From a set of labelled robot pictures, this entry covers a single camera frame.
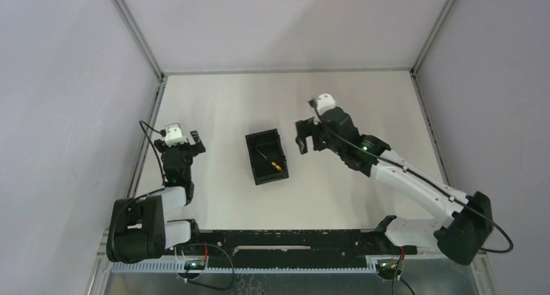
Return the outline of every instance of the screwdriver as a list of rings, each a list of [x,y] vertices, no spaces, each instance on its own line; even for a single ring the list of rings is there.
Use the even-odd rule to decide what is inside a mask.
[[[258,154],[260,154],[266,161],[268,161],[269,163],[271,163],[271,165],[277,169],[277,171],[279,172],[283,172],[283,168],[280,167],[277,163],[275,163],[275,161],[271,161],[269,160],[264,154],[261,153],[261,151],[259,151],[257,148],[254,148],[256,149],[256,151],[258,151]]]

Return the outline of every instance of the red wire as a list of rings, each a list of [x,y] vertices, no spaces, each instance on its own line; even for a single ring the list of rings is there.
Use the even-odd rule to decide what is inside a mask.
[[[204,260],[203,261],[206,261],[207,257],[208,257],[208,245],[205,245],[204,246]]]

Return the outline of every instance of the white tabletop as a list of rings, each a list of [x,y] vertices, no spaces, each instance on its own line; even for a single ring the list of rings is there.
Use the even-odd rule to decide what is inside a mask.
[[[206,153],[193,162],[195,196],[169,219],[195,218],[200,229],[375,228],[386,216],[429,218],[399,191],[355,172],[334,153],[300,155],[294,123],[313,116],[307,101],[332,94],[356,127],[386,141],[441,180],[411,78],[406,71],[170,76],[156,129],[197,130]],[[290,178],[256,186],[245,135],[277,128]],[[137,195],[160,187],[152,149]]]

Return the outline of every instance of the black tray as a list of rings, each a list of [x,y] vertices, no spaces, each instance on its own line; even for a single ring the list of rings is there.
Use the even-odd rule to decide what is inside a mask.
[[[287,158],[283,152],[281,137],[276,128],[260,133],[248,134],[245,136],[245,139],[248,155],[250,156],[250,165],[252,166],[252,175],[254,176],[256,185],[289,177]],[[268,157],[270,161],[276,162],[283,169],[283,172],[277,171],[270,164],[270,161],[264,159],[256,149]]]

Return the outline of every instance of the gray wall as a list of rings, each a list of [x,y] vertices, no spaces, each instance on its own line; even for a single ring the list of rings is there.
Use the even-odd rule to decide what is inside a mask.
[[[490,256],[503,294],[550,287],[549,40],[549,0],[459,0],[419,74],[451,180],[516,243]]]
[[[410,67],[445,0],[126,0],[160,67]]]
[[[0,293],[82,294],[156,79],[110,0],[0,0]]]

